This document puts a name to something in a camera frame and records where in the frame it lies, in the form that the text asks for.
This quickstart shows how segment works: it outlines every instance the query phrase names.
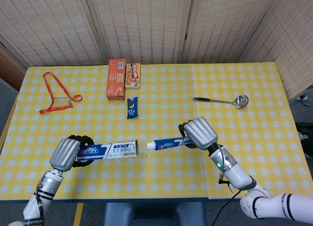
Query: yellow checkered tablecloth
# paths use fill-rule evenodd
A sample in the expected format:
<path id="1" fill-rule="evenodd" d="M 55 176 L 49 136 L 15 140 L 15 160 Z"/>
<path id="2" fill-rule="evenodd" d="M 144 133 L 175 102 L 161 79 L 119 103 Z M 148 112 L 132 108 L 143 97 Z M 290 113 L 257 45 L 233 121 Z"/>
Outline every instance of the yellow checkered tablecloth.
<path id="1" fill-rule="evenodd" d="M 65 111 L 39 115 L 50 105 L 43 73 L 55 74 L 82 102 Z M 178 125 L 202 115 L 235 159 L 272 194 L 313 194 L 303 155 L 275 63 L 142 65 L 139 117 L 127 120 L 126 101 L 108 101 L 108 66 L 31 67 L 0 155 L 0 199 L 26 200 L 61 138 L 87 135 L 95 143 L 138 139 L 135 158 L 95 160 L 72 168 L 57 199 L 229 198 L 217 184 L 219 170 L 208 152 L 176 147 L 147 151 L 146 142 L 179 136 Z M 64 96 L 51 76 L 54 96 Z M 201 103 L 192 96 L 233 100 L 250 98 L 242 110 Z"/>

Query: metal ladle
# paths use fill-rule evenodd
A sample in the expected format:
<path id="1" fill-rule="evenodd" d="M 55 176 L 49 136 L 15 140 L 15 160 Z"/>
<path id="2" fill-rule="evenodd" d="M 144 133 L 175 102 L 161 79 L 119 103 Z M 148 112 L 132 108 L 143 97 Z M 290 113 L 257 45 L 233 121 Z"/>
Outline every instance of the metal ladle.
<path id="1" fill-rule="evenodd" d="M 242 109 L 249 103 L 249 98 L 246 95 L 237 96 L 233 102 L 223 101 L 223 100 L 212 100 L 209 98 L 202 98 L 202 97 L 192 97 L 192 100 L 202 101 L 202 102 L 216 102 L 216 103 L 232 104 L 237 109 Z"/>

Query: toothpaste tube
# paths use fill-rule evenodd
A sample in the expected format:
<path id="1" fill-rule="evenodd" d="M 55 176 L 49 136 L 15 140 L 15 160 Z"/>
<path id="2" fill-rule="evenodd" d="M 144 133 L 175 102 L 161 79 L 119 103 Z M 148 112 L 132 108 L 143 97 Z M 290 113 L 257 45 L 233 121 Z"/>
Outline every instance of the toothpaste tube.
<path id="1" fill-rule="evenodd" d="M 137 140 L 111 144 L 93 144 L 80 148 L 78 161 L 136 157 L 138 151 Z"/>
<path id="2" fill-rule="evenodd" d="M 148 150 L 160 150 L 186 144 L 193 144 L 193 141 L 188 136 L 154 140 L 150 143 L 147 143 L 147 148 Z"/>

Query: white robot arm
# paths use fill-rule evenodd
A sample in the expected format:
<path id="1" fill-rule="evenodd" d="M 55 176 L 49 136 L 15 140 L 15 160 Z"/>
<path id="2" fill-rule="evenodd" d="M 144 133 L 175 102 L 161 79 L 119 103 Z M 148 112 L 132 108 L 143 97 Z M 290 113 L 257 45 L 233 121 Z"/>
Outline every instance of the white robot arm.
<path id="1" fill-rule="evenodd" d="M 34 195 L 24 209 L 24 223 L 13 222 L 9 226 L 44 225 L 45 212 L 63 181 L 63 172 L 71 167 L 87 166 L 92 163 L 92 161 L 75 161 L 80 146 L 86 143 L 94 144 L 88 136 L 71 135 L 61 139 L 50 159 L 53 169 L 47 171 L 39 180 Z"/>
<path id="2" fill-rule="evenodd" d="M 248 193 L 241 198 L 242 211 L 254 219 L 267 217 L 286 218 L 313 224 L 313 196 L 284 193 L 272 196 L 249 176 L 223 146 L 217 144 L 217 134 L 203 118 L 198 117 L 184 124 L 184 130 L 194 144 L 209 151 L 209 157 L 229 183 Z"/>

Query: orange box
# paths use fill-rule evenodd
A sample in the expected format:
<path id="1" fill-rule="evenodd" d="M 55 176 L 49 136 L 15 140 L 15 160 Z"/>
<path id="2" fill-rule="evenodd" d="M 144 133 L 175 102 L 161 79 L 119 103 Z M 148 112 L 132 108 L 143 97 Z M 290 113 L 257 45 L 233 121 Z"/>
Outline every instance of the orange box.
<path id="1" fill-rule="evenodd" d="M 126 64 L 126 89 L 139 89 L 140 88 L 140 64 L 127 63 Z"/>
<path id="2" fill-rule="evenodd" d="M 110 59 L 107 83 L 108 100 L 125 100 L 125 59 Z"/>

